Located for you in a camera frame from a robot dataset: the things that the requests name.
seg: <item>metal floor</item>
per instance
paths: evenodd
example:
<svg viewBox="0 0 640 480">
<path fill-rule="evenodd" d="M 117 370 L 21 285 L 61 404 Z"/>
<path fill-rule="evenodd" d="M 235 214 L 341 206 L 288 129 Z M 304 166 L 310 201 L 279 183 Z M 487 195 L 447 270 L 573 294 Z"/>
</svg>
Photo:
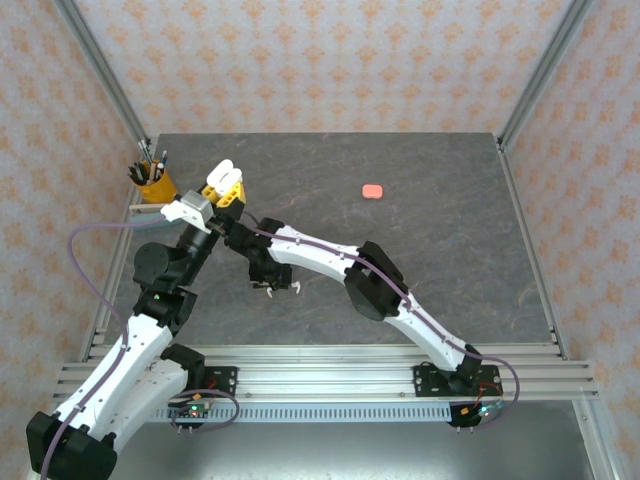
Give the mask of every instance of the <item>metal floor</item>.
<svg viewBox="0 0 640 480">
<path fill-rule="evenodd" d="M 236 424 L 176 435 L 147 424 L 112 480 L 591 480 L 570 402 L 522 403 L 500 426 Z"/>
<path fill-rule="evenodd" d="M 471 343 L 547 342 L 548 324 L 490 134 L 161 135 L 181 192 L 197 189 L 222 159 L 243 170 L 247 209 L 329 241 L 374 241 L 416 298 Z M 381 200 L 362 185 L 379 183 Z M 139 289 L 142 244 L 175 244 L 183 225 L 133 234 L 116 307 Z M 361 317 L 333 280 L 294 268 L 302 292 L 252 290 L 246 259 L 220 242 L 191 288 L 199 294 L 177 340 L 203 344 L 407 343 L 393 327 Z M 118 335 L 110 325 L 107 342 Z"/>
</svg>

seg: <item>red eraser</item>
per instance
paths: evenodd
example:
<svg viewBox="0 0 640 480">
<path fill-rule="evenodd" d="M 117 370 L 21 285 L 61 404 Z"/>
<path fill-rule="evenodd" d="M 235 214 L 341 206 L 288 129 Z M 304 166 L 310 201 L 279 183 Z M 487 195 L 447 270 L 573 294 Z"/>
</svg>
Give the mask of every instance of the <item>red eraser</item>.
<svg viewBox="0 0 640 480">
<path fill-rule="evenodd" d="M 364 198 L 382 198 L 382 185 L 366 184 L 362 187 L 362 196 Z"/>
</svg>

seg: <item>marble-pattern surface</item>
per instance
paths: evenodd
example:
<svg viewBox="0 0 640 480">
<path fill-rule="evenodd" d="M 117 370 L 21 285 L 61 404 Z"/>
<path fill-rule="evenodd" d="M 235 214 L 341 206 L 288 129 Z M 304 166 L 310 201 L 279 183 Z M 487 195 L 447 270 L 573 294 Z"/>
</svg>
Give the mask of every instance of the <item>marble-pattern surface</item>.
<svg viewBox="0 0 640 480">
<path fill-rule="evenodd" d="M 548 341 L 549 329 L 490 134 L 162 135 L 178 189 L 197 189 L 220 160 L 243 170 L 247 209 L 341 244 L 378 243 L 416 298 L 473 343 Z M 364 183 L 385 189 L 365 200 Z M 148 241 L 175 244 L 183 225 L 134 233 L 116 306 L 134 305 L 132 259 Z M 184 344 L 407 343 L 361 317 L 344 287 L 294 268 L 300 295 L 253 290 L 248 261 L 219 242 L 192 286 Z M 110 338 L 114 338 L 111 325 Z"/>
</svg>

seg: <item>yellow cup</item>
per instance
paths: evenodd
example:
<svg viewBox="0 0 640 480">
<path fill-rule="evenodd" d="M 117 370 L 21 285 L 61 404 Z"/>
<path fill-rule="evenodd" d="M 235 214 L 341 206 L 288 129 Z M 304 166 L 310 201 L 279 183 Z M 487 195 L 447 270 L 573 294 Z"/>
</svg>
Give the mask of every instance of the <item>yellow cup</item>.
<svg viewBox="0 0 640 480">
<path fill-rule="evenodd" d="M 148 172 L 149 166 L 147 164 L 143 164 L 143 166 Z M 140 190 L 142 198 L 149 203 L 171 203 L 174 195 L 178 193 L 178 189 L 171 181 L 167 167 L 164 168 L 164 173 L 157 182 L 151 185 L 135 185 Z"/>
</svg>

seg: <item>patterned wallpaper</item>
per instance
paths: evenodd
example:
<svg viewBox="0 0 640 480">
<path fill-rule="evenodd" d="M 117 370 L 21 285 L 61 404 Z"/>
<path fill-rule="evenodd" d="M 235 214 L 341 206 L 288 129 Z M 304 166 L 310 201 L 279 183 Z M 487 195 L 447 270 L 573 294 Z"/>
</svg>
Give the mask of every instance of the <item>patterned wallpaper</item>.
<svg viewBox="0 0 640 480">
<path fill-rule="evenodd" d="M 640 11 L 596 0 L 509 152 L 571 354 L 640 472 Z"/>
<path fill-rule="evenodd" d="M 49 0 L 0 4 L 0 477 L 24 478 L 24 428 L 75 361 L 96 305 L 66 236 L 115 221 L 133 142 Z M 104 277 L 114 232 L 80 234 L 89 276 Z"/>
<path fill-rule="evenodd" d="M 499 132 L 570 0 L 80 0 L 150 135 Z"/>
</svg>

